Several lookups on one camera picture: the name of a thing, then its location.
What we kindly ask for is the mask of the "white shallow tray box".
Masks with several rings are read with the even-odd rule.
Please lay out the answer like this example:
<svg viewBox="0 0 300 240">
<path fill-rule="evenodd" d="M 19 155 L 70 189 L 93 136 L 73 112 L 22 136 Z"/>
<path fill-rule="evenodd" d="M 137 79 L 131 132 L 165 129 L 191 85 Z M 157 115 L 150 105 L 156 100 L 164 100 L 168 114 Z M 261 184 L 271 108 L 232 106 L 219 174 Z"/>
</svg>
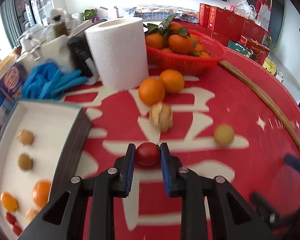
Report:
<svg viewBox="0 0 300 240">
<path fill-rule="evenodd" d="M 34 133 L 31 145 L 19 142 L 21 129 Z M 14 105 L 0 135 L 0 195 L 8 192 L 17 200 L 15 217 L 21 228 L 27 226 L 26 211 L 35 207 L 35 183 L 51 181 L 51 194 L 56 194 L 75 175 L 90 129 L 90 119 L 77 105 L 40 100 L 19 100 Z M 33 160 L 29 171 L 18 167 L 22 153 Z M 17 239 L 5 212 L 0 202 L 0 230 L 8 239 Z"/>
</svg>

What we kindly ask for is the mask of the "orange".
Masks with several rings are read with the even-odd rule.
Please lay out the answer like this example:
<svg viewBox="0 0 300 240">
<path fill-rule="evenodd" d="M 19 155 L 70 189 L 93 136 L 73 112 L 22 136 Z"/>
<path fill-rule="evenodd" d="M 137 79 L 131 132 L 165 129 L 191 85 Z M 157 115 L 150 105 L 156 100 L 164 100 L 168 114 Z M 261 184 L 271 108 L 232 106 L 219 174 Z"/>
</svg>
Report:
<svg viewBox="0 0 300 240">
<path fill-rule="evenodd" d="M 159 76 L 159 80 L 162 82 L 168 93 L 179 93 L 183 90 L 185 85 L 183 75 L 173 69 L 163 71 Z"/>
<path fill-rule="evenodd" d="M 160 80 L 149 77 L 140 84 L 138 95 L 144 104 L 152 106 L 164 100 L 165 87 Z"/>
</svg>

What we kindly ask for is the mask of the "black power bank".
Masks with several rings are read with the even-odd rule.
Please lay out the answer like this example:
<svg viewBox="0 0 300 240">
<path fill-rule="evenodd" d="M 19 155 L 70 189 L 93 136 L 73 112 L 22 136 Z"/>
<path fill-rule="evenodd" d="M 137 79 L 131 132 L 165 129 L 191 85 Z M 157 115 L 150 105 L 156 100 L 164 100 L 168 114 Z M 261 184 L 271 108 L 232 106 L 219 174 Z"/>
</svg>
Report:
<svg viewBox="0 0 300 240">
<path fill-rule="evenodd" d="M 94 62 L 85 38 L 72 37 L 67 41 L 67 45 L 75 69 L 81 71 L 81 76 L 93 77 L 94 74 L 90 67 L 94 67 Z"/>
</svg>

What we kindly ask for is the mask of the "longan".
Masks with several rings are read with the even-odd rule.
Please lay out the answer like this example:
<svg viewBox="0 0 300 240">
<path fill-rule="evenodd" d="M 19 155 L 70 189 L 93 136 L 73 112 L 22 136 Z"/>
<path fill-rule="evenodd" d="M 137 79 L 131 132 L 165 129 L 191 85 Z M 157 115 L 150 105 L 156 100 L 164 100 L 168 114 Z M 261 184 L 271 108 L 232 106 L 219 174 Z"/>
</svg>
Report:
<svg viewBox="0 0 300 240">
<path fill-rule="evenodd" d="M 28 154 L 22 153 L 18 157 L 17 164 L 21 170 L 29 171 L 32 169 L 33 160 Z"/>
</svg>

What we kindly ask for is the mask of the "purple milk tea cup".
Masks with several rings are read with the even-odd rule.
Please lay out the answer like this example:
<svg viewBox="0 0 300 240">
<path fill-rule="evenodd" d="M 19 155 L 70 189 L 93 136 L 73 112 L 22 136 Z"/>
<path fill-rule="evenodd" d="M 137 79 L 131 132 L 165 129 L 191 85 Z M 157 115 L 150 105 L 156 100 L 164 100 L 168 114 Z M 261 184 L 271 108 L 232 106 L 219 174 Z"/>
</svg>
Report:
<svg viewBox="0 0 300 240">
<path fill-rule="evenodd" d="M 21 97 L 26 79 L 27 71 L 14 54 L 8 55 L 0 62 L 0 90 L 11 101 Z"/>
</svg>

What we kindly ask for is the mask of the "red cherry tomato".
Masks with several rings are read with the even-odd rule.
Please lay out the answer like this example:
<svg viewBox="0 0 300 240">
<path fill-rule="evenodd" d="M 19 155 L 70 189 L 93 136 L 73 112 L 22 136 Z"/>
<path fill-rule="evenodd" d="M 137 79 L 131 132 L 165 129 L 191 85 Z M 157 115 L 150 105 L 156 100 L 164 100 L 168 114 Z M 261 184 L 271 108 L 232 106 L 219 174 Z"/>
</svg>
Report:
<svg viewBox="0 0 300 240">
<path fill-rule="evenodd" d="M 136 148 L 135 161 L 142 166 L 152 166 L 160 161 L 159 146 L 152 142 L 144 142 Z"/>
</svg>

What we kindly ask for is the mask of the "orange tangerine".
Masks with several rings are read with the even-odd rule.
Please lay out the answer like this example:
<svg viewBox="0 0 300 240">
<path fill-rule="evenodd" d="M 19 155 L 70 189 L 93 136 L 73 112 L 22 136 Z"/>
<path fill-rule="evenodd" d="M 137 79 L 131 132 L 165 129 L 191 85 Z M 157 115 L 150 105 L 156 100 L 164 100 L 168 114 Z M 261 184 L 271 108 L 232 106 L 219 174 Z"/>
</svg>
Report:
<svg viewBox="0 0 300 240">
<path fill-rule="evenodd" d="M 32 188 L 32 200 L 39 207 L 43 208 L 49 199 L 51 181 L 39 180 Z"/>
</svg>

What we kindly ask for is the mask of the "wooden back scratcher stick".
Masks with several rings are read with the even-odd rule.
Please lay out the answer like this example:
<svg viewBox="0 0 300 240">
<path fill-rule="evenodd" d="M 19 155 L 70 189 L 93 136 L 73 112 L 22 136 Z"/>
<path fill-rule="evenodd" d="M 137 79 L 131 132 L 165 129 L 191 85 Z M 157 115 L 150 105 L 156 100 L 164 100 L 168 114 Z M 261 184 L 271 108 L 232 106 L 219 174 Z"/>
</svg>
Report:
<svg viewBox="0 0 300 240">
<path fill-rule="evenodd" d="M 222 68 L 227 70 L 229 73 L 231 73 L 233 76 L 235 76 L 237 79 L 241 80 L 243 83 L 245 83 L 276 115 L 276 117 L 282 122 L 285 129 L 288 131 L 292 139 L 294 140 L 297 148 L 300 151 L 300 139 L 297 136 L 296 131 L 294 130 L 293 126 L 291 125 L 288 118 L 285 116 L 283 111 L 279 108 L 279 106 L 271 99 L 271 97 L 260 87 L 258 87 L 257 84 L 255 84 L 253 81 L 249 79 L 245 74 L 243 74 L 239 69 L 234 67 L 232 64 L 230 64 L 226 60 L 219 61 L 218 63 Z"/>
</svg>

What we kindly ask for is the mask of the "husked physalis fruit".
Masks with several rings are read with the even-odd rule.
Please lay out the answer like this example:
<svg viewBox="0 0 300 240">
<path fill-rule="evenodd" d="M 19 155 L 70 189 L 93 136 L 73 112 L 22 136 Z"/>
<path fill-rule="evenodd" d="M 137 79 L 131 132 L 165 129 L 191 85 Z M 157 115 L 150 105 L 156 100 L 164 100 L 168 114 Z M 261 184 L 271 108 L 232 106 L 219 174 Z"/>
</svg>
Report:
<svg viewBox="0 0 300 240">
<path fill-rule="evenodd" d="M 167 132 L 173 126 L 173 112 L 168 104 L 154 104 L 149 113 L 150 123 L 159 131 Z"/>
</svg>

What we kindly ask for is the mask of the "tan longan fruit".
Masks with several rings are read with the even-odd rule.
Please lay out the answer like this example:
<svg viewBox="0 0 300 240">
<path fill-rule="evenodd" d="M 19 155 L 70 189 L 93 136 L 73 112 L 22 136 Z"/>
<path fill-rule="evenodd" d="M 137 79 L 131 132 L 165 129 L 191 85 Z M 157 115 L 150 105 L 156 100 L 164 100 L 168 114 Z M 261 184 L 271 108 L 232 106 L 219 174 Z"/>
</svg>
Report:
<svg viewBox="0 0 300 240">
<path fill-rule="evenodd" d="M 235 132 L 233 128 L 228 124 L 220 124 L 216 127 L 213 139 L 219 146 L 230 145 L 235 138 Z"/>
</svg>

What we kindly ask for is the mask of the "green gift bag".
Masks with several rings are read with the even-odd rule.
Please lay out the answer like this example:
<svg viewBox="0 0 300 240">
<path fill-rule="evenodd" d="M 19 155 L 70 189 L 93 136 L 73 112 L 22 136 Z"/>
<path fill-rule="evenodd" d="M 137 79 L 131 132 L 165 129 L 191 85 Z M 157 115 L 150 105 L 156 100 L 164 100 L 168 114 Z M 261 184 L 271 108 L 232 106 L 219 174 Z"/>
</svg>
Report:
<svg viewBox="0 0 300 240">
<path fill-rule="evenodd" d="M 228 48 L 242 54 L 242 55 L 245 55 L 249 58 L 251 58 L 251 56 L 253 55 L 253 52 L 247 48 L 246 46 L 240 44 L 239 42 L 237 41 L 233 41 L 233 40 L 229 40 L 228 42 Z"/>
</svg>

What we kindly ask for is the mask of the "physalis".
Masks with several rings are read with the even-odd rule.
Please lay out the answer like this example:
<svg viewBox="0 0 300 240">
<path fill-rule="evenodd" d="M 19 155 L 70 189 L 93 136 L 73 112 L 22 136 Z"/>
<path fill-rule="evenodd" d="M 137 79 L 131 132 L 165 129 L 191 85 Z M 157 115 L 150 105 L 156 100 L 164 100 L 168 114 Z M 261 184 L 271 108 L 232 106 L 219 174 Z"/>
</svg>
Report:
<svg viewBox="0 0 300 240">
<path fill-rule="evenodd" d="M 21 129 L 17 138 L 22 145 L 31 145 L 34 141 L 34 133 L 26 129 Z"/>
<path fill-rule="evenodd" d="M 36 215 L 38 215 L 39 211 L 37 209 L 34 209 L 34 208 L 29 208 L 27 211 L 26 211 L 26 221 L 28 223 L 32 222 L 33 219 L 36 217 Z"/>
</svg>

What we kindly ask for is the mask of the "blue rubber gloves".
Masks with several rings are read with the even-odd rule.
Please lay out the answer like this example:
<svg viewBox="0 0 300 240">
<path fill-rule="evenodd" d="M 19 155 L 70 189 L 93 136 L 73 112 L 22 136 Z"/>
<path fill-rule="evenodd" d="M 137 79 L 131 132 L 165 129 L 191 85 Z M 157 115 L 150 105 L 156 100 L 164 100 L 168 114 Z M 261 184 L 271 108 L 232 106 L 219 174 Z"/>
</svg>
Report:
<svg viewBox="0 0 300 240">
<path fill-rule="evenodd" d="M 38 65 L 28 75 L 22 90 L 22 99 L 59 100 L 64 91 L 86 83 L 81 70 L 64 74 L 55 63 Z"/>
</svg>

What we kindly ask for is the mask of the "yellow orange kumquat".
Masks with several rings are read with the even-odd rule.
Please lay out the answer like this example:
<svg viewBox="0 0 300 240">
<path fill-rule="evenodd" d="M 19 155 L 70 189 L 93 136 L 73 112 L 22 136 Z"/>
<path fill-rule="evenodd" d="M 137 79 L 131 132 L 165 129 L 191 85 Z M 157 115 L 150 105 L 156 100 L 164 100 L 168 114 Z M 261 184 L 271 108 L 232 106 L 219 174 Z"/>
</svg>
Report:
<svg viewBox="0 0 300 240">
<path fill-rule="evenodd" d="M 17 200 L 8 192 L 2 192 L 0 195 L 2 206 L 9 212 L 17 212 L 19 210 Z"/>
</svg>

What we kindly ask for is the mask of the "red fruit basket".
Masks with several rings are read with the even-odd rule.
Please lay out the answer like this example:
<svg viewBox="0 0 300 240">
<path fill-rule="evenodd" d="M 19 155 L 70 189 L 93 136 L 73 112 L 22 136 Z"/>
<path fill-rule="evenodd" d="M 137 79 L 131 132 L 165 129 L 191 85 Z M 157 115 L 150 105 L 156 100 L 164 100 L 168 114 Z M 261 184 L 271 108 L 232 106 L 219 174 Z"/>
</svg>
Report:
<svg viewBox="0 0 300 240">
<path fill-rule="evenodd" d="M 147 46 L 147 60 L 151 65 L 162 69 L 177 70 L 184 75 L 199 75 L 211 72 L 217 64 L 225 59 L 226 48 L 220 42 L 196 30 L 189 30 L 189 33 L 199 39 L 199 44 L 205 49 L 208 57 L 200 57 L 194 53 L 189 55 L 168 53 Z"/>
</svg>

